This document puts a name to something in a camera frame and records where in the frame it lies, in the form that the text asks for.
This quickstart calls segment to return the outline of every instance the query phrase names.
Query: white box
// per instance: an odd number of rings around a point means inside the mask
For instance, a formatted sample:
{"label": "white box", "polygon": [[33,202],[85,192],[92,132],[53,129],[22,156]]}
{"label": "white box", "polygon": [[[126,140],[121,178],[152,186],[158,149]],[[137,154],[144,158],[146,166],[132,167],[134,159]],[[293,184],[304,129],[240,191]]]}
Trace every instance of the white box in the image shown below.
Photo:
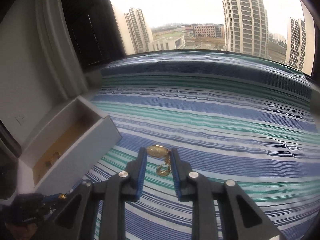
{"label": "white box", "polygon": [[[35,185],[33,167],[46,150],[81,116],[92,126],[69,147]],[[68,192],[121,136],[107,113],[81,96],[61,107],[37,132],[18,161],[17,192],[52,195]]]}

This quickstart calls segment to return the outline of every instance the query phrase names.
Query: object inside drawer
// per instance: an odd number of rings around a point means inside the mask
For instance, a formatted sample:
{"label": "object inside drawer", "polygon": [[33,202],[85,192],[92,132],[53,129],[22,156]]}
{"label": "object inside drawer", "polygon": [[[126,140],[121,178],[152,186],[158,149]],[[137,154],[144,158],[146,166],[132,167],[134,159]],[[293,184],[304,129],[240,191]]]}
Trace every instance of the object inside drawer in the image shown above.
{"label": "object inside drawer", "polygon": [[71,125],[41,156],[33,167],[35,186],[54,163],[92,126],[95,121],[84,115]]}

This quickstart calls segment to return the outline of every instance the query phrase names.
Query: silver screw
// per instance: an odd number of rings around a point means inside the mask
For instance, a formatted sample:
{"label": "silver screw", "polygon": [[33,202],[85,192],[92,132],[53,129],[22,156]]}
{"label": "silver screw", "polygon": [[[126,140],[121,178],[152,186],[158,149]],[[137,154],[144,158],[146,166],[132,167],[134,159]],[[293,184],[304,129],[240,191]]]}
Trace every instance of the silver screw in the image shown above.
{"label": "silver screw", "polygon": [[89,187],[92,184],[92,182],[90,180],[84,180],[82,184]]}
{"label": "silver screw", "polygon": [[197,178],[198,176],[199,176],[198,172],[192,171],[192,172],[189,173],[189,177],[190,178]]}
{"label": "silver screw", "polygon": [[236,184],[236,182],[235,182],[233,179],[228,179],[228,180],[226,181],[226,184],[227,184],[229,187],[233,187],[233,186]]}
{"label": "silver screw", "polygon": [[121,171],[121,172],[119,172],[119,176],[120,176],[121,178],[125,178],[125,177],[127,177],[128,175],[129,175],[129,173],[126,172],[126,171]]}

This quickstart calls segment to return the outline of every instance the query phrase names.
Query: gold jewelry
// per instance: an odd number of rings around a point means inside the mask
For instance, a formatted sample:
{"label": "gold jewelry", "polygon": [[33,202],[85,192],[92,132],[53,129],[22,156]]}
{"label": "gold jewelry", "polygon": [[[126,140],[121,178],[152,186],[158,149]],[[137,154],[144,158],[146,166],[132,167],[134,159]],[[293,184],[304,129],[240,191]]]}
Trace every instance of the gold jewelry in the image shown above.
{"label": "gold jewelry", "polygon": [[[157,166],[156,168],[156,174],[165,177],[168,176],[171,172],[171,164],[170,164],[170,150],[166,147],[163,147],[161,145],[152,145],[147,147],[147,153],[151,157],[156,158],[164,158],[164,164],[161,164]],[[168,165],[167,169],[162,171],[163,165]]]}

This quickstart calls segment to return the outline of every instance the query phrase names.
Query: power outlet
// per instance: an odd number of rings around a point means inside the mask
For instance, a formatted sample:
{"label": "power outlet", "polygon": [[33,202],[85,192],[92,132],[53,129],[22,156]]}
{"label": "power outlet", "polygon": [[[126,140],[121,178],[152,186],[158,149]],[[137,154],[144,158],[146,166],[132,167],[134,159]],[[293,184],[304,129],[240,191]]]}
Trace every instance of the power outlet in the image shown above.
{"label": "power outlet", "polygon": [[26,116],[24,114],[19,114],[16,116],[16,120],[20,125],[23,125],[23,123],[26,121]]}

